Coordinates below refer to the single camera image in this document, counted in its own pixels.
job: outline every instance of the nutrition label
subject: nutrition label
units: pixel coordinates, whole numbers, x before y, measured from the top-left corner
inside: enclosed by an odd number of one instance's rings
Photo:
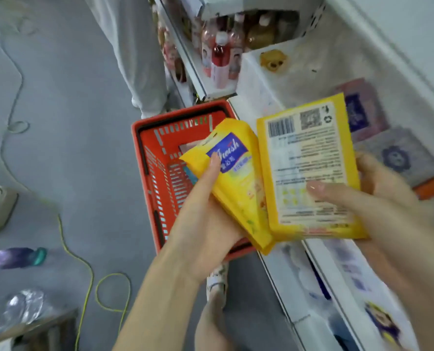
[[[335,107],[325,102],[267,120],[267,142],[279,223],[347,225],[346,210],[315,201],[306,182],[345,183]]]

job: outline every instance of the concrete floor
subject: concrete floor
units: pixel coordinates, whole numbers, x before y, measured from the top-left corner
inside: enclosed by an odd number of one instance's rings
[[[131,277],[135,296],[155,256],[130,133],[140,112],[131,106],[111,46],[84,0],[23,1],[38,32],[10,36],[7,50],[25,76],[14,120],[31,126],[9,137],[7,162],[20,181],[56,202],[67,244],[91,263],[95,284],[122,271]],[[0,13],[0,24],[10,19]],[[19,81],[0,50],[0,140]],[[17,188],[1,165],[0,184]],[[57,305],[82,306],[88,270],[63,251],[50,210],[26,194],[0,233],[0,249],[17,246],[46,247],[48,259],[39,268],[0,271],[0,296],[39,286]],[[229,279],[225,315],[230,335],[254,351],[295,350],[257,255],[232,262]],[[126,282],[113,277],[100,297],[122,308],[126,293]],[[205,299],[202,288],[185,350],[193,350]],[[119,313],[102,310],[91,296],[81,349],[110,350],[119,321]]]

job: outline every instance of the fingernail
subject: fingernail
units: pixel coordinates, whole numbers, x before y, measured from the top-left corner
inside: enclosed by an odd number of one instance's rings
[[[210,165],[220,165],[220,158],[217,152],[213,152],[210,157]]]
[[[316,195],[322,195],[324,194],[326,184],[322,181],[308,181],[306,188]]]

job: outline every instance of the electrical cord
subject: electrical cord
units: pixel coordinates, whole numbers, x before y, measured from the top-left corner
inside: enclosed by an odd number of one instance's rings
[[[20,34],[20,27],[21,27],[21,23],[15,28],[16,32],[18,34]],[[81,333],[81,329],[82,329],[82,325],[83,325],[83,319],[85,317],[85,312],[87,310],[87,303],[89,301],[90,298],[90,294],[93,288],[93,283],[95,280],[95,273],[93,271],[92,266],[90,265],[90,263],[83,259],[82,257],[80,257],[79,255],[73,253],[67,243],[66,243],[66,239],[64,237],[64,230],[62,227],[62,219],[61,219],[61,214],[58,212],[56,205],[53,204],[52,202],[50,202],[49,200],[41,197],[40,195],[38,195],[36,192],[32,191],[30,188],[28,188],[26,185],[24,185],[23,183],[21,183],[20,181],[17,180],[17,178],[14,176],[14,174],[12,173],[12,171],[10,170],[9,166],[7,165],[5,159],[4,159],[4,147],[5,147],[5,142],[6,139],[8,137],[9,134],[21,134],[21,133],[25,133],[29,128],[30,128],[30,124],[27,121],[16,121],[16,122],[12,122],[12,117],[14,115],[14,111],[15,111],[15,107],[17,105],[18,99],[20,97],[23,85],[24,85],[24,76],[23,73],[20,69],[20,67],[18,66],[18,64],[14,61],[14,59],[12,59],[10,57],[10,55],[8,54],[6,47],[5,47],[5,37],[3,35],[3,33],[0,33],[0,49],[2,50],[2,52],[4,53],[4,55],[9,59],[9,61],[12,63],[12,66],[15,68],[15,70],[18,72],[18,75],[20,77],[20,85],[17,89],[17,92],[15,94],[14,100],[12,102],[12,106],[10,108],[10,112],[9,112],[9,116],[7,117],[7,122],[6,122],[6,130],[2,136],[2,140],[0,143],[0,161],[2,163],[2,167],[4,168],[4,170],[6,171],[6,173],[8,174],[8,176],[12,179],[12,181],[14,181],[18,186],[22,187],[23,190],[28,193],[31,194],[32,196],[34,196],[36,199],[38,199],[39,201],[41,201],[44,205],[50,207],[53,211],[53,213],[56,215],[56,220],[58,222],[58,230],[59,230],[59,234],[61,237],[61,243],[62,243],[62,247],[64,249],[64,251],[70,255],[71,257],[73,257],[74,259],[80,261],[82,264],[84,264],[87,269],[89,270],[90,273],[90,282],[89,282],[89,287],[87,289],[87,294],[85,295],[85,300],[83,302],[83,307],[82,307],[82,312],[81,312],[81,316],[80,316],[80,321],[79,321],[79,327],[77,330],[77,335],[75,338],[75,346],[74,349],[77,351],[79,348],[79,339],[80,339],[80,333]],[[107,307],[106,305],[104,305],[99,297],[98,297],[98,288],[100,286],[101,283],[103,283],[106,279],[108,279],[111,276],[123,276],[124,278],[126,278],[127,283],[128,283],[128,294],[127,294],[127,301],[126,304],[124,306],[124,309],[114,309],[111,307]],[[126,273],[123,272],[114,272],[114,273],[110,273],[108,275],[106,275],[105,277],[103,277],[102,279],[100,279],[100,281],[97,283],[97,287],[95,288],[95,301],[97,302],[97,304],[103,308],[104,310],[108,310],[110,312],[118,312],[118,313],[122,313],[121,315],[121,320],[120,320],[120,326],[119,326],[119,330],[118,330],[118,335],[119,332],[121,330],[122,324],[124,322],[124,318],[126,316],[126,312],[128,311],[129,308],[129,302],[131,301],[131,290],[132,290],[132,283],[131,283],[131,279],[129,278],[129,276]]]

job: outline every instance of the white pants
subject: white pants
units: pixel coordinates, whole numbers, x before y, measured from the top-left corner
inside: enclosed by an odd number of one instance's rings
[[[85,0],[110,41],[142,117],[159,114],[167,88],[163,56],[147,0]]]

